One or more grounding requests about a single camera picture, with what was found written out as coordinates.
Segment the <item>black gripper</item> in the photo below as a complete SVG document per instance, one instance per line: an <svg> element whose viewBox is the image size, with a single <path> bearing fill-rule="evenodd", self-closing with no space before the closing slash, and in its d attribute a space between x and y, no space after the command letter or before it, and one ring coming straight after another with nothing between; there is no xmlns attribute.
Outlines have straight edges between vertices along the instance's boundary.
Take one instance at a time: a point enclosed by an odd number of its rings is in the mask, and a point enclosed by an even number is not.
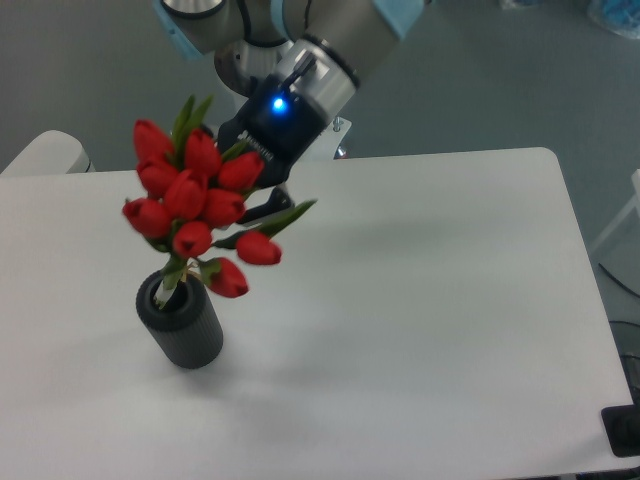
<svg viewBox="0 0 640 480"><path fill-rule="evenodd" d="M244 138L265 163L256 185L274 186L268 199L249 208L238 224L263 223L295 206L287 187L276 185L288 180L293 165L327 126L327 118L312 103L271 74L237 114L219 127L219 148L226 151Z"/></svg>

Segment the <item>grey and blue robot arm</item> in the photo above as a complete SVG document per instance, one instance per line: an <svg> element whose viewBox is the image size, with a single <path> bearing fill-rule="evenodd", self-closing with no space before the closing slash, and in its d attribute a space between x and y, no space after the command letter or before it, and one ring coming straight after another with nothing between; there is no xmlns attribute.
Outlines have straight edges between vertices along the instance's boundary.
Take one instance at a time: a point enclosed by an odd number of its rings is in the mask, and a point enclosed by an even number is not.
<svg viewBox="0 0 640 480"><path fill-rule="evenodd" d="M156 1L175 48L189 59L213 54L216 74L244 97L216 138L240 139L266 161L257 185L271 194L240 223L253 226L294 202L286 190L301 158L331 159L340 113L406 38L423 1Z"/></svg>

